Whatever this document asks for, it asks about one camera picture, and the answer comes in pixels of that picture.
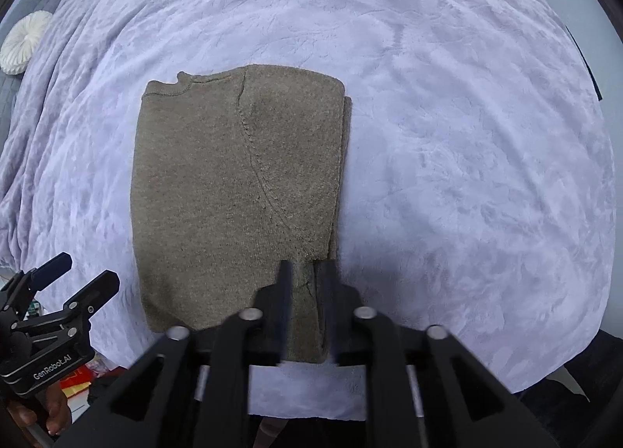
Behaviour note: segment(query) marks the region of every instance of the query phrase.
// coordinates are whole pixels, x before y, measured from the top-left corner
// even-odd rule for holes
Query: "hand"
[[[67,397],[60,388],[60,383],[54,383],[46,390],[45,407],[49,415],[46,427],[51,436],[60,434],[72,424],[72,412],[67,404]],[[7,410],[11,414],[13,421],[24,429],[24,434],[30,443],[34,447],[40,448],[39,444],[26,431],[26,427],[37,422],[35,413],[18,402],[9,402]]]

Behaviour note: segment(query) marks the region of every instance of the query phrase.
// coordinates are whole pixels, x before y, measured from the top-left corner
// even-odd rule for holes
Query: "bed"
[[[63,0],[24,74],[0,156],[0,262],[104,269],[121,291],[94,347],[129,366],[145,323],[130,224],[150,80],[249,63],[340,79],[353,99],[339,265],[367,304],[447,326],[512,392],[599,330],[614,258],[614,163],[591,77],[544,0]],[[361,369],[252,370],[250,413],[365,417]]]
[[[33,12],[44,10],[54,13],[62,0],[19,0],[10,14],[2,19],[0,26],[0,44],[4,41],[15,24]],[[16,98],[22,83],[23,75],[7,75],[0,71],[0,152],[9,135],[11,114],[15,108]]]

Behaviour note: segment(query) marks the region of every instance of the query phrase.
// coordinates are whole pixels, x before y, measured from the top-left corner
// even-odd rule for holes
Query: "red object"
[[[85,383],[91,383],[95,375],[86,366],[80,366],[70,375],[65,376],[60,380],[60,387],[62,389],[70,388],[72,386],[84,385]]]

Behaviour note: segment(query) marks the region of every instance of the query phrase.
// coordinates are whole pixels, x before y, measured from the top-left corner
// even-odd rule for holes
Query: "white pillow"
[[[0,69],[7,75],[26,71],[35,48],[52,19],[52,14],[39,10],[20,19],[0,47]]]

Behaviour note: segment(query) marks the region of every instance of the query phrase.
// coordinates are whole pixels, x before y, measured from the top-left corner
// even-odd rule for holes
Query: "black clamp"
[[[443,327],[395,325],[362,305],[332,261],[315,264],[319,319],[338,365],[367,369],[370,448],[555,448],[538,421]],[[218,327],[173,327],[55,448],[243,448],[250,365],[277,365],[285,352],[292,265],[251,308]],[[415,414],[407,365],[415,367],[424,431]],[[202,380],[209,366],[207,382]]]
[[[46,429],[48,412],[41,404],[46,388],[90,361],[89,319],[119,291],[119,278],[105,271],[63,305],[62,311],[24,319],[35,294],[72,267],[66,253],[42,267],[15,274],[0,289],[0,423],[15,443],[19,430],[6,412],[9,400],[22,403],[37,415],[30,433],[44,446],[58,439]]]

